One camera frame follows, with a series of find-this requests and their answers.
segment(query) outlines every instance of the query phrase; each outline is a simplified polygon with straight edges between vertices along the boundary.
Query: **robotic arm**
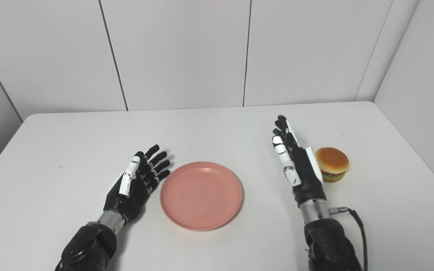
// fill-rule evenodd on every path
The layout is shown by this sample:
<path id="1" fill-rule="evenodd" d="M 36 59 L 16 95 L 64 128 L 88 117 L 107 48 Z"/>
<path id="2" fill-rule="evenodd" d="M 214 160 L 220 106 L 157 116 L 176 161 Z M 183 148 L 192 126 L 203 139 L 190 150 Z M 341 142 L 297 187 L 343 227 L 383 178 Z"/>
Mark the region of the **robotic arm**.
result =
<path id="1" fill-rule="evenodd" d="M 310 147 L 302 148 L 286 117 L 275 121 L 272 144 L 282 163 L 284 174 L 292 185 L 294 199 L 304 220 L 304 233 L 309 246 L 311 271 L 362 271 L 353 245 L 346 238 L 341 224 L 331 214 L 350 212 L 363 234 L 365 249 L 364 271 L 367 271 L 367 253 L 362 221 L 356 211 L 347 207 L 327 208 L 322 188 L 322 174 Z"/>
<path id="2" fill-rule="evenodd" d="M 103 214 L 95 222 L 81 227 L 61 254 L 55 271 L 104 270 L 117 249 L 117 234 L 135 220 L 159 183 L 166 178 L 170 165 L 165 151 L 149 161 L 160 147 L 139 151 L 107 194 Z"/>

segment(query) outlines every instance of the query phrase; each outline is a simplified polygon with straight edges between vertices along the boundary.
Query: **white finger segment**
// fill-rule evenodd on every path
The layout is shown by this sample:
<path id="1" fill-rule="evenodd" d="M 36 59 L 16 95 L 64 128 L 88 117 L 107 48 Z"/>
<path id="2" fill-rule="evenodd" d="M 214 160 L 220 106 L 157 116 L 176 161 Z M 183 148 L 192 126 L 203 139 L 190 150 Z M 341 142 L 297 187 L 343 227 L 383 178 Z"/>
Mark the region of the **white finger segment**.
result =
<path id="1" fill-rule="evenodd" d="M 136 170 L 138 170 L 138 166 L 140 165 L 140 157 L 133 156 L 130 163 L 128 164 L 127 169 L 122 176 L 122 183 L 120 184 L 119 193 L 121 195 L 129 196 L 130 195 L 130 184 L 131 180 L 136 177 Z"/>
<path id="2" fill-rule="evenodd" d="M 289 153 L 287 152 L 286 146 L 284 146 L 282 138 L 278 135 L 272 137 L 272 144 L 274 145 L 274 149 L 279 156 L 279 161 L 281 161 L 284 174 L 286 175 L 289 183 L 291 183 L 292 186 L 300 185 L 301 180 L 298 177 L 294 162 L 291 160 L 291 156 L 289 156 Z"/>

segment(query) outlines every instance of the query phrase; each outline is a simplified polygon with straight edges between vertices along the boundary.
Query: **hamburger bun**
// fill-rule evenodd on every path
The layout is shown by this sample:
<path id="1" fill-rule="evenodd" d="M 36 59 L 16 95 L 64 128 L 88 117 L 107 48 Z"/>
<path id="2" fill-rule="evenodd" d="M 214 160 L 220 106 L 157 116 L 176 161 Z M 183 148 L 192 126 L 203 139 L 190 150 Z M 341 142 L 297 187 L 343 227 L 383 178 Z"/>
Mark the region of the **hamburger bun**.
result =
<path id="1" fill-rule="evenodd" d="M 321 168 L 322 178 L 326 182 L 337 182 L 348 170 L 349 160 L 346 154 L 336 148 L 320 148 L 316 158 Z"/>

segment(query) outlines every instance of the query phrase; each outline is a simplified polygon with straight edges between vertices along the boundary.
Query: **cable connector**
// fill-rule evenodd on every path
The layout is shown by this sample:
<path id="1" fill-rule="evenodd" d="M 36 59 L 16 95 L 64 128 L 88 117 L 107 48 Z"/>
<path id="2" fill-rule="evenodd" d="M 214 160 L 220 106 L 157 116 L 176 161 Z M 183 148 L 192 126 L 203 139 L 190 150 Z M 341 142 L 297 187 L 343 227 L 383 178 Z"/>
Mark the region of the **cable connector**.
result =
<path id="1" fill-rule="evenodd" d="M 345 212 L 349 212 L 350 208 L 348 207 L 333 207 L 333 208 L 329 208 L 329 214 L 332 215 L 336 215 L 336 214 L 340 214 L 340 213 L 345 213 Z"/>

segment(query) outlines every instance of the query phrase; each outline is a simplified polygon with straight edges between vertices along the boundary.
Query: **fingertip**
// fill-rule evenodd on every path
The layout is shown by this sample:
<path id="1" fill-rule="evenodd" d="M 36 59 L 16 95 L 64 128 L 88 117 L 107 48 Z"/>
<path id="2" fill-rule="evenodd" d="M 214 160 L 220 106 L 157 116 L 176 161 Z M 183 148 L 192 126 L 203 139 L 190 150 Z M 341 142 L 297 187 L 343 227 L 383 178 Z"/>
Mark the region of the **fingertip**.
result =
<path id="1" fill-rule="evenodd" d="M 163 179 L 167 178 L 170 175 L 170 170 L 164 170 L 160 174 L 158 174 L 157 178 L 162 181 Z"/>

